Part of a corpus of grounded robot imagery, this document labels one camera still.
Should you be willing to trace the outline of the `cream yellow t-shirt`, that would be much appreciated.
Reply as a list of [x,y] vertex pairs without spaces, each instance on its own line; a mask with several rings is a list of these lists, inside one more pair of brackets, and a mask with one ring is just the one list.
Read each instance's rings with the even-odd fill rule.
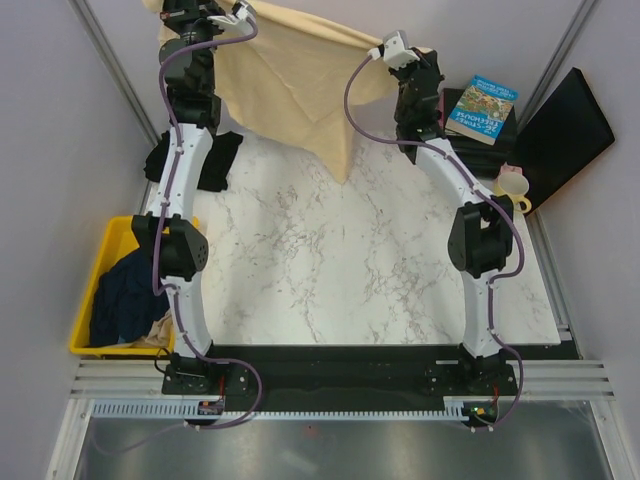
[[397,87],[383,61],[361,64],[382,40],[309,13],[249,4],[256,34],[222,31],[208,44],[220,109],[258,135],[315,154],[344,183],[353,140],[344,108],[375,102]]

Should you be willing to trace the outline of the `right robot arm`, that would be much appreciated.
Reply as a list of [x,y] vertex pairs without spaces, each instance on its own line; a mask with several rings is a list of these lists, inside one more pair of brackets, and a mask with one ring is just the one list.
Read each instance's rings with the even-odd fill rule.
[[455,209],[447,252],[461,274],[465,305],[457,377],[465,391],[481,393],[494,381],[492,368],[504,362],[495,339],[497,286],[491,279],[512,253],[513,204],[480,184],[445,138],[438,110],[444,76],[437,53],[401,47],[385,52],[383,61],[398,81],[394,120],[399,149],[431,177]]

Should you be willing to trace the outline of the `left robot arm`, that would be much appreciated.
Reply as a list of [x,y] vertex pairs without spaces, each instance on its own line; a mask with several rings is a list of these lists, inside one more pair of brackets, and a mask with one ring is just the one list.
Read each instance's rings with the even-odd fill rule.
[[185,374],[198,393],[219,382],[209,358],[201,273],[208,258],[204,235],[192,224],[194,198],[220,119],[215,95],[214,52],[209,42],[221,34],[211,18],[224,11],[214,1],[163,1],[160,19],[173,37],[159,51],[159,87],[170,129],[158,192],[148,212],[136,215],[132,230],[152,262],[151,287],[167,297],[174,322],[175,351],[169,371]]

